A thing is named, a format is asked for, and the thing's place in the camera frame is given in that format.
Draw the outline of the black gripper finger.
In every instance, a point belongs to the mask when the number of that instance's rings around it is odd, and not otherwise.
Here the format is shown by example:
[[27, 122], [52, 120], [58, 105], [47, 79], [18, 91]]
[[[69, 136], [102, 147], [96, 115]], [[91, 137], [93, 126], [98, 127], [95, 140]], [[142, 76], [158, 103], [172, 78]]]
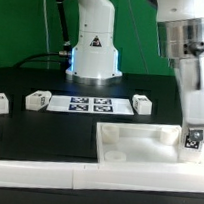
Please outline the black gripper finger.
[[204, 131], [202, 129], [190, 129], [189, 130], [189, 139], [191, 141], [201, 142], [203, 140]]

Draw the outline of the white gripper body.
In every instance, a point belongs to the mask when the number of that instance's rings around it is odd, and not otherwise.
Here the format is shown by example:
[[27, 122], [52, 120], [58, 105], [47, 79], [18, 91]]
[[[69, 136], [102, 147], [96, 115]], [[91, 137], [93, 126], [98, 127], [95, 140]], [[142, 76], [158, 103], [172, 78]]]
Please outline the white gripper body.
[[184, 124], [204, 127], [204, 57], [177, 60], [174, 70]]

